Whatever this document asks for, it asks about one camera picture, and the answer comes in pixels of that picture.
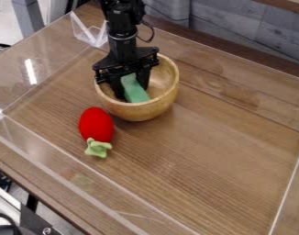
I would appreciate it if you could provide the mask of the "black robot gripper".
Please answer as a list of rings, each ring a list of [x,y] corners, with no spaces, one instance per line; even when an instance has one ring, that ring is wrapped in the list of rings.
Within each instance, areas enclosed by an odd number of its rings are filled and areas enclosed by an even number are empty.
[[[136,79],[143,89],[148,88],[151,70],[159,65],[159,47],[139,47],[136,34],[128,37],[108,35],[111,51],[93,64],[97,83],[109,83],[115,96],[124,99],[121,76],[136,73]]]

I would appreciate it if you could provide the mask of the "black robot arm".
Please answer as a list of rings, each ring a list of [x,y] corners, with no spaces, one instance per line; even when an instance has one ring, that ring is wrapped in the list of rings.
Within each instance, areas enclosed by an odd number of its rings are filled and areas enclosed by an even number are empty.
[[[105,17],[108,55],[93,64],[97,84],[111,86],[115,97],[129,103],[147,102],[151,71],[159,65],[159,48],[139,47],[137,26],[144,24],[143,0],[97,0]]]

